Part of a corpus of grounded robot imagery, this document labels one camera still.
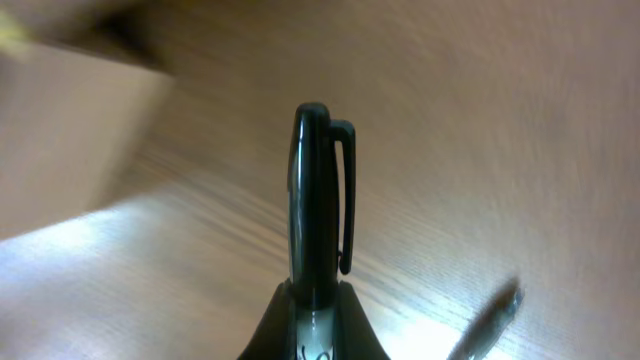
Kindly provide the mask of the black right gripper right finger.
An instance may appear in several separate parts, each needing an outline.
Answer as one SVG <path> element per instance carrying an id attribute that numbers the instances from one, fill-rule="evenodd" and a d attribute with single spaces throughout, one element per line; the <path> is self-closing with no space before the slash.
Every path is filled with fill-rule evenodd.
<path id="1" fill-rule="evenodd" d="M 354 287 L 342 281 L 336 302 L 336 359 L 389 360 L 379 342 Z"/>

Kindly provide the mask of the black clear ballpoint pen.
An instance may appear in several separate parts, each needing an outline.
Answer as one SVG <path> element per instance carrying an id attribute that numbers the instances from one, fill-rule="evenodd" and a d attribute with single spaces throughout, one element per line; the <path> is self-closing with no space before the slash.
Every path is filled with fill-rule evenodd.
<path id="1" fill-rule="evenodd" d="M 508 280 L 467 327 L 447 360 L 483 360 L 515 319 L 523 299 L 520 280 Z"/>

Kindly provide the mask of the black sharpie marker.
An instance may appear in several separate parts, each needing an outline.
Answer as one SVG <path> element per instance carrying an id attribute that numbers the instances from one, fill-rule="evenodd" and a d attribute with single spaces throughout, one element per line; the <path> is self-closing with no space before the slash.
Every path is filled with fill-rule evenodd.
<path id="1" fill-rule="evenodd" d="M 287 191 L 294 356 L 332 359 L 338 275 L 352 266 L 356 135 L 322 103 L 296 109 Z"/>

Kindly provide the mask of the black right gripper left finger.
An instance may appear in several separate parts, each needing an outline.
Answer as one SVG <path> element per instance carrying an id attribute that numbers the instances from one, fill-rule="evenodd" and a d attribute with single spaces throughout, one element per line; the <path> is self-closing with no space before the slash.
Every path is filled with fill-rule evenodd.
<path id="1" fill-rule="evenodd" d="M 290 287 L 289 280 L 276 287 L 254 334 L 239 355 L 239 360 L 295 358 L 295 336 L 292 334 L 295 305 Z"/>

